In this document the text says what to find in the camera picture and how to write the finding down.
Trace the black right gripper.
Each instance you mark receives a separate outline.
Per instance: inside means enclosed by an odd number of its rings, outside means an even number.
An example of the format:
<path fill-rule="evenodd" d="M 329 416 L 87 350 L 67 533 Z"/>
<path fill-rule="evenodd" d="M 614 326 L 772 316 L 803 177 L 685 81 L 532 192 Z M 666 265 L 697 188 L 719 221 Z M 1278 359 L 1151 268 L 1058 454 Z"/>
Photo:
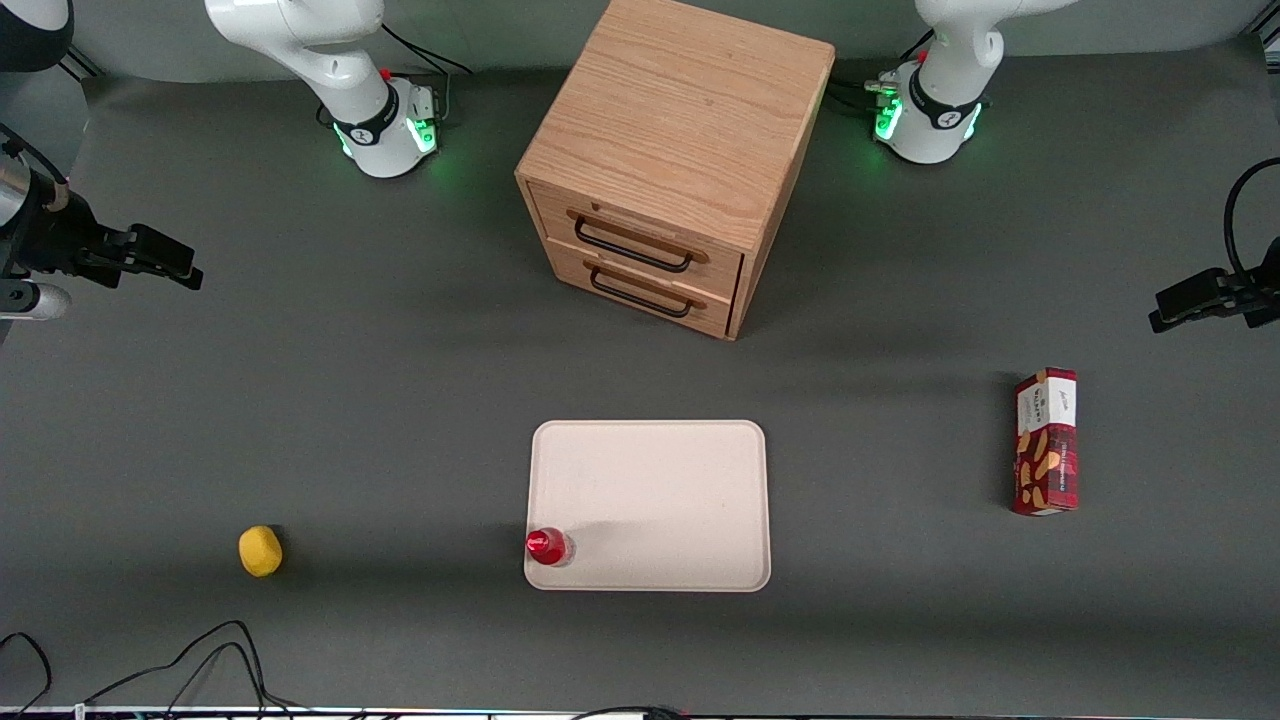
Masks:
<path fill-rule="evenodd" d="M 202 288 L 204 273 L 195 268 L 192 247 L 150 225 L 131 225 L 128 232 L 133 260 L 159 269 L 165 279 L 187 290 Z M 113 234 L 76 195 L 60 211 L 47 210 L 31 196 L 3 223 L 3 279 L 63 274 L 114 290 L 129 270 L 129 259 L 122 246 L 110 241 Z"/>

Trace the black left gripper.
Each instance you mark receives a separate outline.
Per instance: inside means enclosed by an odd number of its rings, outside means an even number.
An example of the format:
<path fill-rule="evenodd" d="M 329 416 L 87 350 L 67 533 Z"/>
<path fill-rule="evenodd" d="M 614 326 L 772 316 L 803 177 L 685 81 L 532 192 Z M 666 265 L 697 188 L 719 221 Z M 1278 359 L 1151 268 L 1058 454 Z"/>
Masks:
<path fill-rule="evenodd" d="M 1275 237 L 1262 263 L 1249 270 L 1244 287 L 1222 268 L 1210 268 L 1161 290 L 1157 310 L 1148 315 L 1152 332 L 1162 334 L 1192 322 L 1216 316 L 1216 311 L 1240 302 L 1245 324 L 1261 328 L 1279 319 L 1279 245 Z"/>

